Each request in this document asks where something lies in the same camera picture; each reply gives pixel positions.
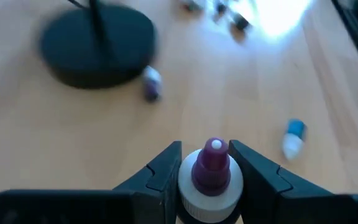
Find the purple cap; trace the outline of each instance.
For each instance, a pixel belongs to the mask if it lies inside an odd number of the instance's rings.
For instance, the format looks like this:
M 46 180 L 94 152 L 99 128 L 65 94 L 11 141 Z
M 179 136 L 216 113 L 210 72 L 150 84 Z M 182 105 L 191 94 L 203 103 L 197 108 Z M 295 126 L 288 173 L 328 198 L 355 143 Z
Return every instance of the purple cap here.
M 144 84 L 144 91 L 147 100 L 157 100 L 160 97 L 160 84 L 155 80 L 146 80 Z
M 230 182 L 229 146 L 219 138 L 210 138 L 198 154 L 191 170 L 194 186 L 202 194 L 217 196 Z

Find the blue cap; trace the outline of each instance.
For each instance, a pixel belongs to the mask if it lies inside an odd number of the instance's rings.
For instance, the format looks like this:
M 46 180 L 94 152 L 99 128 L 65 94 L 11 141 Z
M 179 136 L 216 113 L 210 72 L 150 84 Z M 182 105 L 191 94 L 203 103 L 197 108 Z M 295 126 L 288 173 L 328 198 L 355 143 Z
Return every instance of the blue cap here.
M 291 119 L 288 122 L 288 134 L 294 134 L 300 139 L 303 139 L 305 135 L 306 125 L 299 119 Z

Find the bottle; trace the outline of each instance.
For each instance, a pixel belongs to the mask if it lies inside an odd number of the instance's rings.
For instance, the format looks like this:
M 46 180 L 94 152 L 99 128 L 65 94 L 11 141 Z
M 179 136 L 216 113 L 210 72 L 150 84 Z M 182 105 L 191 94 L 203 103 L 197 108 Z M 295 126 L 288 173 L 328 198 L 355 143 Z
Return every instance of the bottle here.
M 204 148 L 192 152 L 181 163 L 181 201 L 186 212 L 199 222 L 224 221 L 241 197 L 242 172 L 228 151 L 222 139 L 210 138 Z
M 291 119 L 283 139 L 283 153 L 288 160 L 295 159 L 303 148 L 306 125 L 299 119 Z
M 181 0 L 181 3 L 189 11 L 200 11 L 205 7 L 205 0 Z
M 144 96 L 147 101 L 153 102 L 161 97 L 162 79 L 156 69 L 147 66 L 143 73 L 144 77 Z

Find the black cable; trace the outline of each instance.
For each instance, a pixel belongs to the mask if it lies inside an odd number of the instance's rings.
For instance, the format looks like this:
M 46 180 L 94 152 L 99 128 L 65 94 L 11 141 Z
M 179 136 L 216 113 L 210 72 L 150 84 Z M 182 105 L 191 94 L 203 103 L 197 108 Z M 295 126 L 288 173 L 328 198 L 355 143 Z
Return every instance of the black cable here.
M 67 0 L 67 1 L 73 3 L 73 5 L 75 5 L 76 7 L 80 8 L 80 9 L 86 9 L 86 8 L 87 8 L 87 7 L 83 6 L 83 5 L 81 5 L 81 4 L 80 4 L 78 1 L 76 1 L 76 0 Z

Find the small white bottle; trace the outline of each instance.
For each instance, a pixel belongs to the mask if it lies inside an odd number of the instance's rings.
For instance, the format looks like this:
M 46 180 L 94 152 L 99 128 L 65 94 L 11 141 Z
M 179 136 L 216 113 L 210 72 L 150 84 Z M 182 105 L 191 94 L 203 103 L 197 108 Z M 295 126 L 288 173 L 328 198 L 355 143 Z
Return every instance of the small white bottle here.
M 303 148 L 306 125 L 299 119 L 291 119 L 283 139 L 283 153 L 288 160 L 296 158 Z

